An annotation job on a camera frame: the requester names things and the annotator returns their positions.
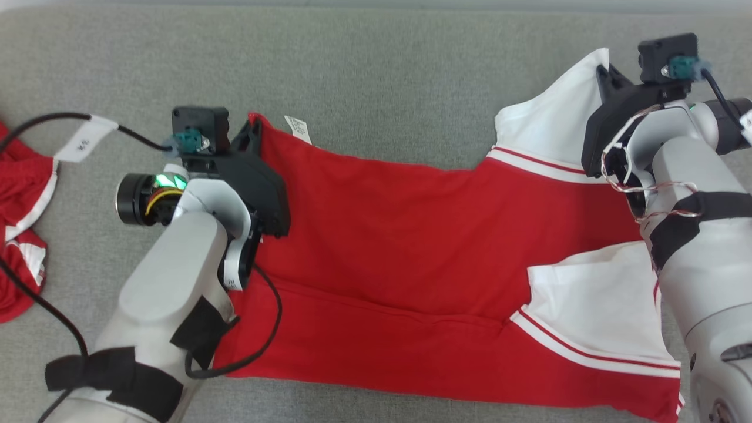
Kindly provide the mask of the red shorts with white stripes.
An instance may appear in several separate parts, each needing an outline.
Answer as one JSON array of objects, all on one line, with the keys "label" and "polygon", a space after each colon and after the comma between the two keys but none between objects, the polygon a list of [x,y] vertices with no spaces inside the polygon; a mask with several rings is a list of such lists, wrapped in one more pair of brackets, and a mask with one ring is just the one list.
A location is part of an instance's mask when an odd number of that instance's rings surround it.
[{"label": "red shorts with white stripes", "polygon": [[18,139],[0,152],[0,259],[35,294],[45,286],[48,245],[31,227],[53,198],[57,166]]}]

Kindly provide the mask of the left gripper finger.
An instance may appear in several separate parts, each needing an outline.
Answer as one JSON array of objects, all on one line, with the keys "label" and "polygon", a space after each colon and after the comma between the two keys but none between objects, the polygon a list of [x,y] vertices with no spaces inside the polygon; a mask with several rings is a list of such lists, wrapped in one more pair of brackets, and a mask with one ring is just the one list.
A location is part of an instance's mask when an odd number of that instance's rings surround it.
[{"label": "left gripper finger", "polygon": [[247,120],[231,140],[231,149],[234,152],[243,152],[248,155],[260,155],[262,132],[263,124],[260,120]]}]

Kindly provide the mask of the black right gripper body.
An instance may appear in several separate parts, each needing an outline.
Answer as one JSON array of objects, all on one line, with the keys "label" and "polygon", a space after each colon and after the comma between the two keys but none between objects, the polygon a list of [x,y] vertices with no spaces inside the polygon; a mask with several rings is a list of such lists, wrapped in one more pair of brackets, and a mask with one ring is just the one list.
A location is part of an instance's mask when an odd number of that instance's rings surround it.
[{"label": "black right gripper body", "polygon": [[600,177],[601,154],[627,121],[653,105],[683,100],[691,92],[692,83],[674,81],[667,84],[617,85],[600,81],[601,106],[592,113],[586,124],[581,165],[588,177]]}]

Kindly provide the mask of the red shirt with white sleeves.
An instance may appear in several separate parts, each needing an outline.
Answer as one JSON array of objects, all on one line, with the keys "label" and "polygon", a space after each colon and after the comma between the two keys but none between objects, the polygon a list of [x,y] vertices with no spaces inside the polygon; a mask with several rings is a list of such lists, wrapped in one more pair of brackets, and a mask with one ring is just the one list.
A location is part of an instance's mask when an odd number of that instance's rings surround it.
[{"label": "red shirt with white sleeves", "polygon": [[233,377],[677,423],[647,247],[624,197],[580,164],[599,65],[606,48],[500,110],[473,169],[336,155],[253,113],[292,225],[256,255],[278,332]]}]

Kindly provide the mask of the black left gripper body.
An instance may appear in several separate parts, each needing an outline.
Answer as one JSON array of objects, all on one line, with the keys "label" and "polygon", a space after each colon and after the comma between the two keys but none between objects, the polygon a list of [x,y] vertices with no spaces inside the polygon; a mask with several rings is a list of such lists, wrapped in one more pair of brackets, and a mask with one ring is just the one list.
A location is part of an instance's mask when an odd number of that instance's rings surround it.
[{"label": "black left gripper body", "polygon": [[255,153],[188,155],[181,161],[189,171],[223,180],[261,221],[261,232],[275,237],[289,234],[290,208],[284,179]]}]

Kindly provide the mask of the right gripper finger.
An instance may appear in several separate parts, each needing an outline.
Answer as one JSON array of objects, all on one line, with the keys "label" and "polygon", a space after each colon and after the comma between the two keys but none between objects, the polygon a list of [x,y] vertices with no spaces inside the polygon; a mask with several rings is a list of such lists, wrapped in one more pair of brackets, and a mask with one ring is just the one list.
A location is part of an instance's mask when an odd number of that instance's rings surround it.
[{"label": "right gripper finger", "polygon": [[613,65],[599,65],[596,68],[596,82],[600,95],[615,95],[618,91],[634,86],[634,83]]}]

